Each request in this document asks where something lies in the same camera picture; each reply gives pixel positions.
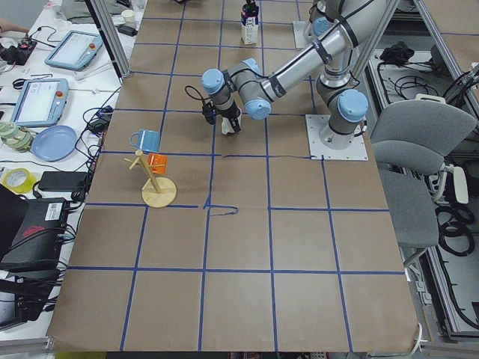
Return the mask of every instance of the barcode sticker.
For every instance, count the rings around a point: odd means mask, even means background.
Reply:
[[[45,215],[45,221],[57,221],[60,219],[61,203],[51,203],[48,205],[48,209]]]

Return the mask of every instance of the yellow tape roll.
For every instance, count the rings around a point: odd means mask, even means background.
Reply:
[[[25,168],[8,171],[3,179],[3,185],[16,193],[31,191],[35,182],[37,182],[35,176]]]

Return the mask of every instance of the blue plate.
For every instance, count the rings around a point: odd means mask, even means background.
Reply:
[[[78,139],[69,126],[52,126],[40,132],[31,143],[30,151],[44,161],[58,161],[70,155]]]

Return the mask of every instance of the red logo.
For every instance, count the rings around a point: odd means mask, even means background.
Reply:
[[[23,238],[29,237],[34,235],[36,232],[40,232],[41,230],[44,230],[45,227],[40,227],[40,226],[30,226],[23,232]]]

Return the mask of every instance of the robotic arm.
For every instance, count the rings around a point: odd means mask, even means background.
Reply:
[[[260,75],[252,58],[223,72],[211,69],[203,74],[201,83],[213,102],[210,115],[220,114],[229,123],[228,132],[238,132],[241,111],[233,92],[239,93],[250,117],[261,120],[271,113],[274,101],[323,68],[317,90],[332,113],[325,141],[340,149],[344,141],[335,137],[351,135],[367,111],[366,97],[348,88],[351,51],[377,28],[386,5],[386,0],[315,0],[311,16],[324,14],[327,31],[270,76]]]

